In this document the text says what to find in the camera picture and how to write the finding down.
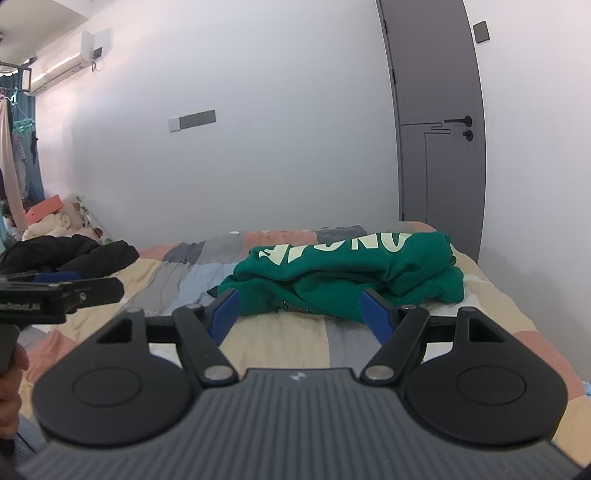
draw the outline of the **metal pivot screw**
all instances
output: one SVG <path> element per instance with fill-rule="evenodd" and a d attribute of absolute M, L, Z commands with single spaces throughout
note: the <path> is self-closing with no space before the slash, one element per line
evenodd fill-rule
<path fill-rule="evenodd" d="M 394 370 L 386 365 L 372 365 L 365 369 L 365 376 L 370 380 L 389 380 L 394 376 Z"/>
<path fill-rule="evenodd" d="M 203 375 L 205 375 L 205 378 L 213 382 L 223 382 L 230 378 L 233 373 L 234 371 L 226 365 L 213 365 L 207 367 Z"/>

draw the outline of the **gray ribbed gripper base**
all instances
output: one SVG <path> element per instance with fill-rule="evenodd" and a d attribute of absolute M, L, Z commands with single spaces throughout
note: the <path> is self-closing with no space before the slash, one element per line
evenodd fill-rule
<path fill-rule="evenodd" d="M 547 442 L 500 452 L 441 440 L 393 391 L 348 369 L 255 369 L 207 390 L 158 438 L 104 451 L 52 443 L 19 470 L 28 480 L 564 480 L 580 469 Z"/>

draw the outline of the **black jacket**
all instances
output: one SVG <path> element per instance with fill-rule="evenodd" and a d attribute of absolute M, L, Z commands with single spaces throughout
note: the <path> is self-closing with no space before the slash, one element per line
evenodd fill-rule
<path fill-rule="evenodd" d="M 39 236 L 6 250 L 0 256 L 0 275 L 75 271 L 80 278 L 99 278 L 122 270 L 138 257 L 138 251 L 123 240 L 101 245 L 83 235 Z"/>

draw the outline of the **human hand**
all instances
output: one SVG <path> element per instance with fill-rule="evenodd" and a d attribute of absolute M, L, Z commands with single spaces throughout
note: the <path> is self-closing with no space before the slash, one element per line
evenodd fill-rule
<path fill-rule="evenodd" d="M 0 439 L 12 439 L 18 430 L 18 411 L 21 409 L 22 371 L 29 368 L 27 351 L 19 344 L 14 352 L 10 369 L 0 377 Z"/>

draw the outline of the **wall switch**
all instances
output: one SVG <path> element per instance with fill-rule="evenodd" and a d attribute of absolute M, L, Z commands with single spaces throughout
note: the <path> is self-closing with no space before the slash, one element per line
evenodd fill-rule
<path fill-rule="evenodd" d="M 488 34 L 486 21 L 477 23 L 476 25 L 473 25 L 472 28 L 474 29 L 474 40 L 476 43 L 482 43 L 491 39 L 491 36 Z"/>
<path fill-rule="evenodd" d="M 171 118 L 168 121 L 168 130 L 176 132 L 187 128 L 199 127 L 200 125 L 213 124 L 216 121 L 216 111 L 208 110 L 206 112 L 193 113 L 179 118 Z"/>

